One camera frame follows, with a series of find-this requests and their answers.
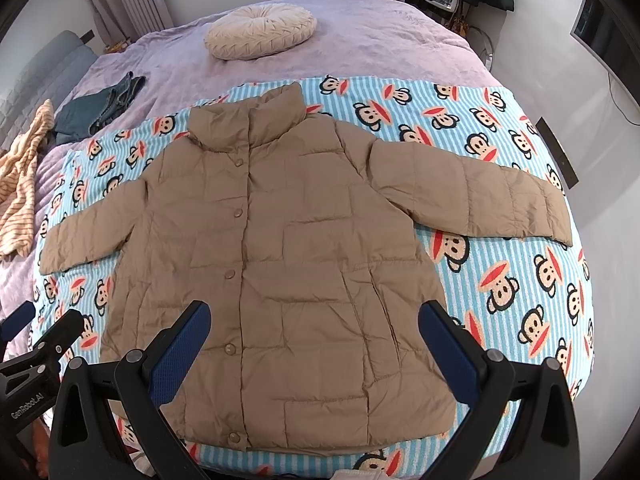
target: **jacket sleeve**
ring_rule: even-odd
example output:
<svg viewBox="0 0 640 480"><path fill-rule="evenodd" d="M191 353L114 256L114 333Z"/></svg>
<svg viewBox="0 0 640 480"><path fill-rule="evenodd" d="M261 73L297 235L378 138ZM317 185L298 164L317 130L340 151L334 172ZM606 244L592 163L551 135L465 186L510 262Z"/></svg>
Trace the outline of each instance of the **jacket sleeve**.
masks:
<svg viewBox="0 0 640 480"><path fill-rule="evenodd" d="M472 237L551 237L572 245L562 193L525 171L418 142L385 142L337 121L360 175L415 222Z"/></svg>
<svg viewBox="0 0 640 480"><path fill-rule="evenodd" d="M40 272L51 274L113 253L129 236L146 204L146 181L124 182L103 200L66 218L45 240Z"/></svg>

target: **headboard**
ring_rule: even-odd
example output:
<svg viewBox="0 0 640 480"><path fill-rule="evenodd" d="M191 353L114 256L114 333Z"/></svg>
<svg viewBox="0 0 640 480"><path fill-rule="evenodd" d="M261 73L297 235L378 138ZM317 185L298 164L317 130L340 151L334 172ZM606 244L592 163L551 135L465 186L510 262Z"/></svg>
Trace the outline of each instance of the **headboard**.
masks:
<svg viewBox="0 0 640 480"><path fill-rule="evenodd" d="M69 30L49 41L0 99L0 148L11 148L46 99L51 99L54 110L58 108L96 59L94 52Z"/></svg>

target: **cream pillow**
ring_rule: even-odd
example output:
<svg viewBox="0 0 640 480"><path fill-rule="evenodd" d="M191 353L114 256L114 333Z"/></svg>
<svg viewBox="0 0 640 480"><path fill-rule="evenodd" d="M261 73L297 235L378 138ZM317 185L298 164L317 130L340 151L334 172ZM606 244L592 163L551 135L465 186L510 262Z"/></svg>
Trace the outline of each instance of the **cream pillow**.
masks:
<svg viewBox="0 0 640 480"><path fill-rule="evenodd" d="M308 40L316 30L311 12L291 4L240 7L214 22L204 39L212 56L256 59Z"/></svg>

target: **striped towel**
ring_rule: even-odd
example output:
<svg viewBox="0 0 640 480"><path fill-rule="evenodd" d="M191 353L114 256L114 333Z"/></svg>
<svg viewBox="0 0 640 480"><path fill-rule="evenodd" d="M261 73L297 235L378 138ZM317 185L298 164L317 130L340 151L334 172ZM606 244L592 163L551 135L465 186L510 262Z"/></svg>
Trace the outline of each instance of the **striped towel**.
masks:
<svg viewBox="0 0 640 480"><path fill-rule="evenodd" d="M29 131L17 136L0 158L0 257L14 252L28 256L31 251L37 149L53 124L53 105L47 99L36 111Z"/></svg>

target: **purple bedspread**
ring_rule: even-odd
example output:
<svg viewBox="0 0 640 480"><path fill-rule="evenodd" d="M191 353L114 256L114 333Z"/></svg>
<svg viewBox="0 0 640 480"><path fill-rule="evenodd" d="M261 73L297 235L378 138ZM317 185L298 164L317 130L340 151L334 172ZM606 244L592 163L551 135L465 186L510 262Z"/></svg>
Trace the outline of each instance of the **purple bedspread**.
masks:
<svg viewBox="0 0 640 480"><path fill-rule="evenodd" d="M499 85L464 39L407 4L392 0L283 1L305 7L318 19L315 34L286 52L252 61L213 58L204 47L204 35L209 23L222 16L214 14L147 34L122 54L99 57L66 101L116 84L129 70L145 75L146 86L129 110L105 128L112 131L132 128L199 99L215 98L247 82L332 74L421 79L444 85ZM79 146L59 146L40 163L37 226L49 205L66 152ZM34 257L32 251L27 258L16 258L0 267L2 317L33 299ZM8 354L26 352L27 336L28 330L23 331L10 344Z"/></svg>

